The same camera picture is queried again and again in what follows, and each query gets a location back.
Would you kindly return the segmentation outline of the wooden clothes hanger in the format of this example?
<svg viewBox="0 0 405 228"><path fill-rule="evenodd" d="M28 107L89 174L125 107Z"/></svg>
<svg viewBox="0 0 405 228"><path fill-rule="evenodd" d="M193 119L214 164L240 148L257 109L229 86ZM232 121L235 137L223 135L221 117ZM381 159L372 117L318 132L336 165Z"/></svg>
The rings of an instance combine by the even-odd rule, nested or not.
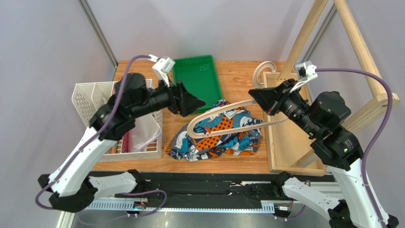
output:
<svg viewBox="0 0 405 228"><path fill-rule="evenodd" d="M260 129L275 124L280 124L287 121L287 119L275 120L270 122L263 122L257 124L246 125L242 127L232 128L232 115L228 117L228 113L235 113L237 108L245 107L248 105L256 104L255 100L245 100L228 104L218 108L214 108L205 112L196 118L192 119L187 126L187 134L194 139L201 139L206 137L214 137L221 135L228 135L239 132L246 132L253 129Z"/></svg>

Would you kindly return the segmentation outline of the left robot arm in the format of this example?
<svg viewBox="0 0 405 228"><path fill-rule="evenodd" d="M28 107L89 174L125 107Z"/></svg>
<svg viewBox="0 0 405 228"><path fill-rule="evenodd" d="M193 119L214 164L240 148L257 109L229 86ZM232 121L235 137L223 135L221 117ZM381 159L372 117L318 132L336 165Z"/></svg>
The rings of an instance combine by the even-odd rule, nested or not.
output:
<svg viewBox="0 0 405 228"><path fill-rule="evenodd" d="M92 116L81 141L64 163L52 174L39 177L41 191L51 194L48 210L76 213L99 198L141 195L145 180L135 169L102 177L90 176L90 172L110 148L135 128L137 118L165 108L186 117L205 105L180 81L159 81L159 86L151 89L139 73L122 77L115 91Z"/></svg>

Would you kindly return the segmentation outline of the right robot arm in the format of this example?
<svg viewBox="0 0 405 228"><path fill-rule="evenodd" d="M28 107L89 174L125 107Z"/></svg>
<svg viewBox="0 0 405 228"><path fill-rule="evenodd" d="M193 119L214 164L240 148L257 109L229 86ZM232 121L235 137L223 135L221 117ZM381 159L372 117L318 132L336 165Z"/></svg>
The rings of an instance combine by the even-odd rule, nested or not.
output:
<svg viewBox="0 0 405 228"><path fill-rule="evenodd" d="M272 194L303 203L333 228L395 228L398 219L387 214L366 184L365 156L357 137L342 126L351 111L336 91L321 93L308 104L289 79L277 87L252 89L249 94L268 115L285 114L312 140L311 148L336 179L342 199L325 195L288 172L272 180Z"/></svg>

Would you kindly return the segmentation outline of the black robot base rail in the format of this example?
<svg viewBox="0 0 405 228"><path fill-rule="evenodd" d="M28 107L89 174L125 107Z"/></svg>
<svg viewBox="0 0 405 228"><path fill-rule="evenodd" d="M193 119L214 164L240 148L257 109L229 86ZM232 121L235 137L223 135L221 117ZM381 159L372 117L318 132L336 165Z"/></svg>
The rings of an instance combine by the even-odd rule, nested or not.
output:
<svg viewBox="0 0 405 228"><path fill-rule="evenodd" d="M142 172L135 192L151 207L175 209L259 209L264 200L290 204L271 181L275 174Z"/></svg>

